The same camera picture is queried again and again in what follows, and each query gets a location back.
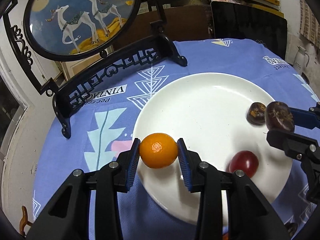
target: white plate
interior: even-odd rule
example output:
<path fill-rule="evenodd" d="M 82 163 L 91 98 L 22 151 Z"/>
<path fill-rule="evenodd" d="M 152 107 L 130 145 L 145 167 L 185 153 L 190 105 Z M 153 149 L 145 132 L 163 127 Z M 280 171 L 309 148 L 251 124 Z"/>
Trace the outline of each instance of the white plate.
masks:
<path fill-rule="evenodd" d="M 252 181 L 273 202 L 290 174 L 292 159 L 266 141 L 265 125 L 247 122 L 253 102 L 268 105 L 274 99 L 257 85 L 228 74 L 201 73 L 186 76 L 160 89 L 140 112 L 133 138 L 143 140 L 155 132 L 183 138 L 188 149 L 199 154 L 218 170 L 225 171 L 241 150 L 259 159 Z M 199 193 L 189 193 L 181 179 L 179 161 L 164 169 L 150 169 L 141 159 L 138 175 L 150 196 L 173 216 L 195 224 Z M 223 224 L 228 223 L 225 192 L 222 192 Z"/>

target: mandarin orange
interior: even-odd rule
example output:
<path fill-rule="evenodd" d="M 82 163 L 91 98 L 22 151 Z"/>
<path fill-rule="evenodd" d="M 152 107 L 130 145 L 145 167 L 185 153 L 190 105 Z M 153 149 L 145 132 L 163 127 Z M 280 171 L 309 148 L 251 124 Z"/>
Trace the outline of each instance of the mandarin orange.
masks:
<path fill-rule="evenodd" d="M 178 146 L 171 136 L 165 133 L 153 133 L 142 140 L 139 152 L 146 166 L 160 169 L 175 161 L 178 156 Z"/>

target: moon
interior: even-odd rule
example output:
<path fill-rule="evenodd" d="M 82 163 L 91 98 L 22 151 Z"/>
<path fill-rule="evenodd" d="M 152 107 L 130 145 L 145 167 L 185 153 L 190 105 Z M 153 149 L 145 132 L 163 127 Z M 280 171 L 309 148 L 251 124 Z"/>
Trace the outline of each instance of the moon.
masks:
<path fill-rule="evenodd" d="M 34 12 L 39 12 L 43 10 L 49 3 L 49 0 L 34 0 L 31 10 Z"/>

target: blue tablecloth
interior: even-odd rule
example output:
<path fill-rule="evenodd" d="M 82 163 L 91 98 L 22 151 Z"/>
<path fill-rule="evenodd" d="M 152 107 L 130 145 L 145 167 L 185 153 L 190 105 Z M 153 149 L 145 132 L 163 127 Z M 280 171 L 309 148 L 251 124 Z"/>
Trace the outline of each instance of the blue tablecloth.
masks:
<path fill-rule="evenodd" d="M 290 107 L 308 110 L 319 101 L 295 70 L 262 44 L 251 40 L 205 40 L 175 42 L 188 59 L 181 67 L 170 60 L 157 65 L 131 66 L 100 84 L 78 113 L 70 119 L 72 136 L 61 134 L 57 119 L 52 123 L 38 162 L 34 183 L 33 216 L 39 215 L 54 192 L 77 168 L 94 171 L 130 148 L 132 131 L 140 110 L 152 94 L 186 75 L 221 72 L 245 78 Z M 296 133 L 319 140 L 318 130 L 297 127 Z M 296 222 L 299 229 L 315 206 L 306 199 L 307 179 L 300 163 L 293 161 L 291 174 L 273 207 L 283 222 Z M 94 239 L 94 201 L 90 206 L 89 236 Z M 193 239 L 195 226 L 180 221 L 160 208 L 136 176 L 127 194 L 118 194 L 125 240 Z"/>

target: red fruit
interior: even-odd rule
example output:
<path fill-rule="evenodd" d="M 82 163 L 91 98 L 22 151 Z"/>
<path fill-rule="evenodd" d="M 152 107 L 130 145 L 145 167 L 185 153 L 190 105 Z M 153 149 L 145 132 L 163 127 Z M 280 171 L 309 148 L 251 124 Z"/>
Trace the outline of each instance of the red fruit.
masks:
<path fill-rule="evenodd" d="M 233 156 L 230 161 L 229 172 L 233 173 L 236 170 L 243 170 L 249 178 L 252 178 L 257 172 L 258 166 L 259 160 L 254 153 L 241 151 Z"/>

